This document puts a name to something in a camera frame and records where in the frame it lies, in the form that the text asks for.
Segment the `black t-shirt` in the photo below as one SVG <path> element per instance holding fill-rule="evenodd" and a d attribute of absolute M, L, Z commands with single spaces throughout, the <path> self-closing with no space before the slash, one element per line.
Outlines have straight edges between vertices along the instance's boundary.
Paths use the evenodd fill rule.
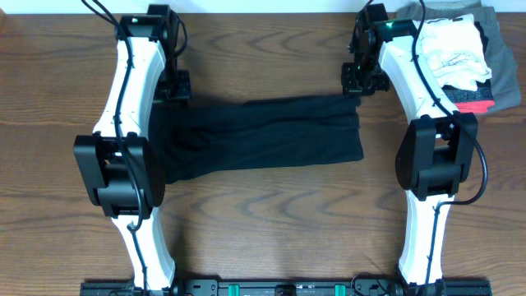
<path fill-rule="evenodd" d="M 300 167 L 364 157 L 349 95 L 303 96 L 245 104 L 172 107 L 150 117 L 150 144 L 167 183 L 225 170 Z"/>

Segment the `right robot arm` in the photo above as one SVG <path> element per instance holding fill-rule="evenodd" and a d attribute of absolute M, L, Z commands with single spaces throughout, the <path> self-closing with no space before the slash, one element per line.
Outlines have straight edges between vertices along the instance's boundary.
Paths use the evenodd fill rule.
<path fill-rule="evenodd" d="M 374 95 L 394 87 L 408 120 L 395 172 L 408 203 L 404 249 L 398 262 L 404 294 L 441 295 L 441 249 L 450 208 L 468 178 L 478 121 L 446 96 L 423 52 L 422 22 L 358 14 L 342 66 L 347 95 Z"/>

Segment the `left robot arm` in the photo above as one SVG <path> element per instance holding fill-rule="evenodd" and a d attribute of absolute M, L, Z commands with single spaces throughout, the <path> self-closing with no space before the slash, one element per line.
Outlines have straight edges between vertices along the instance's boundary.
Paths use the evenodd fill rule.
<path fill-rule="evenodd" d="M 118 64 L 104 111 L 88 136 L 73 146 L 90 201 L 122 236 L 134 277 L 125 284 L 88 283 L 83 295 L 179 295 L 183 284 L 160 222 L 164 169 L 149 142 L 155 104 L 187 105 L 189 74 L 178 69 L 186 28 L 167 5 L 147 13 L 108 18 L 116 26 Z"/>

